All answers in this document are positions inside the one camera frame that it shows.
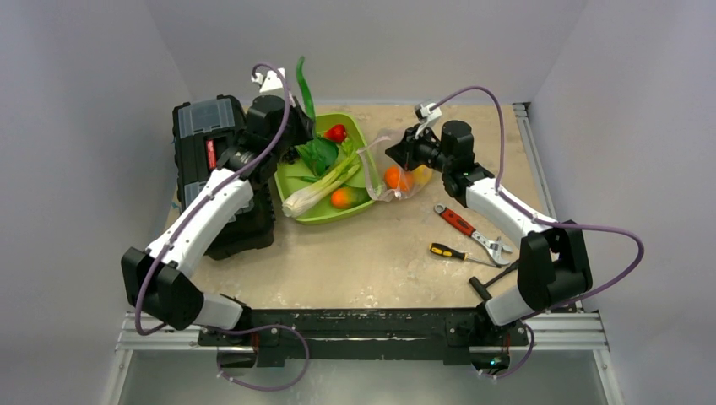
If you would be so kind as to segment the yellow toy pear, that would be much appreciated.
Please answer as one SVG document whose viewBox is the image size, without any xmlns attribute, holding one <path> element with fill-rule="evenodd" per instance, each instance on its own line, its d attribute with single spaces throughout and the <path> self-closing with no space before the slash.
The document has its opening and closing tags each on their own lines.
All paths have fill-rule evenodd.
<svg viewBox="0 0 716 405">
<path fill-rule="evenodd" d="M 433 175 L 433 170 L 425 165 L 420 165 L 410 172 L 413 180 L 413 188 L 421 189 L 427 185 Z"/>
</svg>

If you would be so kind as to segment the green toy chili pepper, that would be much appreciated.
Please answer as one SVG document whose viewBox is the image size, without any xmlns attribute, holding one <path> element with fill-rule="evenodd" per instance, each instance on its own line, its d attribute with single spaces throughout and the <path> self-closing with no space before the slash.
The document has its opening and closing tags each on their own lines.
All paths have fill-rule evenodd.
<svg viewBox="0 0 716 405">
<path fill-rule="evenodd" d="M 310 130 L 312 137 L 315 138 L 317 136 L 315 105 L 312 97 L 312 92 L 309 88 L 308 82 L 303 72 L 304 63 L 305 57 L 300 56 L 296 64 L 296 82 L 298 83 L 301 92 L 301 97 L 303 100 L 303 110 L 306 116 L 306 123 L 308 124 L 308 129 Z"/>
</svg>

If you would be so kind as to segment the orange toy tangerine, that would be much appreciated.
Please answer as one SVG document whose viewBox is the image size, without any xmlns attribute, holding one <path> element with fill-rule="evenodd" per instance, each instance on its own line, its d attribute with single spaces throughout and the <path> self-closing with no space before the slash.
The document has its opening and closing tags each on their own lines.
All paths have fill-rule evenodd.
<svg viewBox="0 0 716 405">
<path fill-rule="evenodd" d="M 414 187 L 412 172 L 397 165 L 392 165 L 385 170 L 383 180 L 389 189 L 399 192 L 410 192 Z"/>
</svg>

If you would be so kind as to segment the red toy tomato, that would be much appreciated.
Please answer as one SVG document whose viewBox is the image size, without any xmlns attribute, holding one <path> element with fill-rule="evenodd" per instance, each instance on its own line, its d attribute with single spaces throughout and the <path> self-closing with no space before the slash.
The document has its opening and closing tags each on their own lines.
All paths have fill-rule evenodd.
<svg viewBox="0 0 716 405">
<path fill-rule="evenodd" d="M 323 137 L 334 143 L 342 143 L 348 137 L 346 127 L 343 124 L 337 124 L 330 127 L 324 134 Z"/>
</svg>

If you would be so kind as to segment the clear zip top bag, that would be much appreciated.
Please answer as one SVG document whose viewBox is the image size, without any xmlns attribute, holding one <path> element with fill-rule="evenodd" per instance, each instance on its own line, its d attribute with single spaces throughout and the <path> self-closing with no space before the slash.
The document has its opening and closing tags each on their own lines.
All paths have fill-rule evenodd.
<svg viewBox="0 0 716 405">
<path fill-rule="evenodd" d="M 389 189 L 383 180 L 385 170 L 392 165 L 397 165 L 385 154 L 385 151 L 398 143 L 402 137 L 395 130 L 382 129 L 374 140 L 357 150 L 363 164 L 365 188 L 374 201 L 388 203 L 393 200 L 405 200 L 414 197 L 425 187 L 413 188 L 410 192 L 399 192 Z"/>
</svg>

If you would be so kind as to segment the toy mango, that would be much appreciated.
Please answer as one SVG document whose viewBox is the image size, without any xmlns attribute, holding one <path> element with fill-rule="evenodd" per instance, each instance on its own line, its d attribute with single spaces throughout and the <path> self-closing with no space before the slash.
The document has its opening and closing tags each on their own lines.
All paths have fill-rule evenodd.
<svg viewBox="0 0 716 405">
<path fill-rule="evenodd" d="M 370 201 L 371 197 L 363 187 L 343 186 L 330 196 L 330 204 L 337 209 L 351 209 Z"/>
</svg>

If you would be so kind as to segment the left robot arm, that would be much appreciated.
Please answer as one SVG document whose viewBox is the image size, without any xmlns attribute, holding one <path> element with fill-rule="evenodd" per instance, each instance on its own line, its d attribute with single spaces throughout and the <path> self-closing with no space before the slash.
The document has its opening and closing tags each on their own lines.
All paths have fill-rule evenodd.
<svg viewBox="0 0 716 405">
<path fill-rule="evenodd" d="M 230 95 L 184 103 L 172 112 L 178 219 L 144 249 L 122 256 L 127 301 L 161 326 L 219 328 L 229 344 L 252 333 L 246 306 L 192 281 L 217 241 L 238 251 L 269 246 L 273 208 L 267 182 L 292 148 L 312 139 L 312 120 L 292 95 L 261 95 L 248 108 Z"/>
</svg>

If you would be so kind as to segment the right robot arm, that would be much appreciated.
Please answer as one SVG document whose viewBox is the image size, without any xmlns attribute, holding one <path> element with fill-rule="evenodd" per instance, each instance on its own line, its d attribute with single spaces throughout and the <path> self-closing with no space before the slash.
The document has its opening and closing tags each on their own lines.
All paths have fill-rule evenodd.
<svg viewBox="0 0 716 405">
<path fill-rule="evenodd" d="M 517 283 L 481 304 L 483 315 L 474 321 L 480 341 L 494 343 L 506 334 L 507 324 L 591 290 L 583 232 L 571 221 L 553 225 L 546 219 L 539 224 L 533 209 L 507 202 L 508 192 L 499 192 L 495 176 L 476 162 L 474 136 L 466 122 L 447 121 L 439 136 L 430 128 L 410 127 L 385 154 L 403 169 L 424 165 L 440 172 L 450 197 L 518 245 Z"/>
</svg>

